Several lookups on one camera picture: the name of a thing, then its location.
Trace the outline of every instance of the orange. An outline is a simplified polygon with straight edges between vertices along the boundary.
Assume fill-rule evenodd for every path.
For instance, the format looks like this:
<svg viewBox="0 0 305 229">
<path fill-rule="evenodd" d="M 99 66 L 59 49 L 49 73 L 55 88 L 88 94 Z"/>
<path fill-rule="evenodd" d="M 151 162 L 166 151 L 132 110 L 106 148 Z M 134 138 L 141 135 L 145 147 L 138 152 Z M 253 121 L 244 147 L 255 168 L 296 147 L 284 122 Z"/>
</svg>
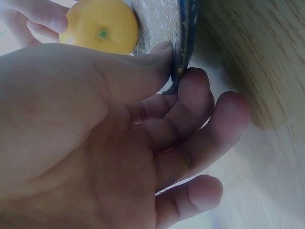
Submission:
<svg viewBox="0 0 305 229">
<path fill-rule="evenodd" d="M 69 25 L 60 43 L 125 55 L 137 44 L 138 21 L 122 0 L 80 0 L 66 16 Z"/>
</svg>

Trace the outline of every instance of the skin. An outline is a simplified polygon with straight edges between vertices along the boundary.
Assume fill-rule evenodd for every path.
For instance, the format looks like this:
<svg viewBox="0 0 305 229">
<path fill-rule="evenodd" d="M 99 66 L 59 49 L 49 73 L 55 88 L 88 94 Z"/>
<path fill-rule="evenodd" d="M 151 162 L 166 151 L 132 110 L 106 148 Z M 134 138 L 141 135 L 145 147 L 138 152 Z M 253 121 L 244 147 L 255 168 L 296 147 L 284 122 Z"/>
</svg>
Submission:
<svg viewBox="0 0 305 229">
<path fill-rule="evenodd" d="M 250 108 L 233 92 L 215 106 L 202 69 L 156 94 L 172 56 L 163 42 L 137 57 L 60 44 L 0 57 L 0 228 L 165 229 L 216 207 L 208 175 L 155 193 L 232 148 Z"/>
<path fill-rule="evenodd" d="M 68 10 L 50 0 L 0 0 L 0 20 L 22 48 L 41 44 L 32 31 L 58 42 L 68 27 Z"/>
</svg>

